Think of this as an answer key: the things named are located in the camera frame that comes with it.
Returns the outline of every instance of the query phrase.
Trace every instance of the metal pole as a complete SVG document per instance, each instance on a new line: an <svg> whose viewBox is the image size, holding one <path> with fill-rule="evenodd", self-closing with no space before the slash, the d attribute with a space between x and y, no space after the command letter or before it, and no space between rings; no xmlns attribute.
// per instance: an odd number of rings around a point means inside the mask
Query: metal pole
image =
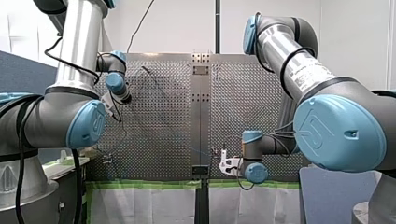
<svg viewBox="0 0 396 224"><path fill-rule="evenodd" d="M220 54L220 0L216 0L216 53Z"/></svg>

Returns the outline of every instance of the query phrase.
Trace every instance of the pegboard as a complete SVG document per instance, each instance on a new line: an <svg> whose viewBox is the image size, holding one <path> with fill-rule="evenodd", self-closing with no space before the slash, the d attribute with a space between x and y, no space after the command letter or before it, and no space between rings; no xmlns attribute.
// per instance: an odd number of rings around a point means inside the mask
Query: pegboard
<svg viewBox="0 0 396 224"><path fill-rule="evenodd" d="M210 62L205 62L210 79L200 84L207 85L210 98L208 125L196 125L191 113L195 108L191 88L196 82L191 83L197 62L192 60L190 54L128 54L126 79L133 100L120 107L122 124L107 119L98 148L111 153L114 160L93 159L87 171L89 180L189 180L196 157L210 158L211 178L231 178L219 171L224 139L240 136L244 130L269 133L276 127L282 95L278 78L246 55L210 55ZM106 92L104 81L102 78L96 86L100 94ZM207 132L194 131L202 127ZM211 155L191 146L196 138L203 138L196 133L208 135L205 152ZM241 154L240 139L231 137L226 146L229 157ZM288 159L265 156L263 162L272 179L290 181L298 179L304 159L299 154Z"/></svg>
<svg viewBox="0 0 396 224"><path fill-rule="evenodd" d="M190 54L128 55L132 102L119 106L121 124L107 119L98 148L114 160L92 160L90 180L191 179L190 73ZM103 78L97 91L106 92Z"/></svg>

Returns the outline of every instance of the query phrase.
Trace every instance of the white object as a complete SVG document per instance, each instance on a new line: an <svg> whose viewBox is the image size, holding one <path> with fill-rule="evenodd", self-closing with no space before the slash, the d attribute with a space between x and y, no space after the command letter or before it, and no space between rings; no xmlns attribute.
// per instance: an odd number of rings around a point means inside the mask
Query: white object
<svg viewBox="0 0 396 224"><path fill-rule="evenodd" d="M115 106L113 100L111 99L110 91L106 92L106 94L102 96L101 101L103 104L105 104L105 110L107 114L112 117L115 112Z"/></svg>
<svg viewBox="0 0 396 224"><path fill-rule="evenodd" d="M222 173L231 176L242 176L239 172L239 168L241 167L242 163L244 162L243 158L230 158L227 159L227 150L223 149L221 151L221 162L219 164L219 168Z"/></svg>
<svg viewBox="0 0 396 224"><path fill-rule="evenodd" d="M61 158L59 158L56 162L62 164L67 159L66 150L61 151Z"/></svg>

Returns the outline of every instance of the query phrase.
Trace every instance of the gray joint housing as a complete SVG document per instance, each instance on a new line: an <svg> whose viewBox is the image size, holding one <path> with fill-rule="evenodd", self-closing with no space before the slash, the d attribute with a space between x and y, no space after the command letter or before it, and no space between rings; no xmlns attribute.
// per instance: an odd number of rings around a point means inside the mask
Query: gray joint housing
<svg viewBox="0 0 396 224"><path fill-rule="evenodd" d="M262 138L244 144L244 162L242 167L242 173L245 169L254 162L262 162L262 155L277 155L277 154L290 154L289 148L294 149L296 147L296 141L294 138L277 137L286 148L281 146L274 138L264 135Z"/></svg>
<svg viewBox="0 0 396 224"><path fill-rule="evenodd" d="M97 72L120 72L125 77L126 64L118 56L111 53L103 53L97 58Z"/></svg>
<svg viewBox="0 0 396 224"><path fill-rule="evenodd" d="M70 123L81 107L90 100L91 97L74 93L47 93L26 122L26 140L33 148L26 148L25 152L37 148L66 147ZM20 105L15 106L0 119L1 156L20 153L17 134L17 116L20 108Z"/></svg>
<svg viewBox="0 0 396 224"><path fill-rule="evenodd" d="M359 82L345 81L328 86L316 95L335 94L346 97L369 111L380 124L387 139L387 152L385 159L376 168L377 170L396 169L396 98L390 96L377 96L367 90Z"/></svg>

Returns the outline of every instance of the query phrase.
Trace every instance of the robotic arm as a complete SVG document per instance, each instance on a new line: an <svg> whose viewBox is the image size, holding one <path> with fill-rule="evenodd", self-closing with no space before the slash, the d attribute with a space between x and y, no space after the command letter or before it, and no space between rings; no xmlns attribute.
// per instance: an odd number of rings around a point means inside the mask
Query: robotic arm
<svg viewBox="0 0 396 224"><path fill-rule="evenodd" d="M38 149L93 146L103 133L106 112L112 115L114 102L126 104L131 99L124 77L125 55L113 51L98 56L97 52L101 21L114 7L112 1L69 0L67 8L62 1L35 3L62 34L62 51L55 58L60 61L56 82L44 96L0 94L0 218L6 223L17 223L15 202L21 202L28 223L56 223L58 185L44 175ZM102 101L94 89L95 71L108 73L109 92ZM37 208L46 215L37 213Z"/></svg>
<svg viewBox="0 0 396 224"><path fill-rule="evenodd" d="M260 184L268 176L262 155L288 154L286 148L301 150L315 165L332 171L388 173L396 168L396 120L390 113L396 94L371 92L351 77L336 77L315 58L317 49L315 32L302 19L258 14L248 20L245 53L256 54L279 76L286 93L279 127L293 121L295 138L280 137L282 146L270 134L245 131L240 172L230 172L238 159L224 156L223 173Z"/></svg>

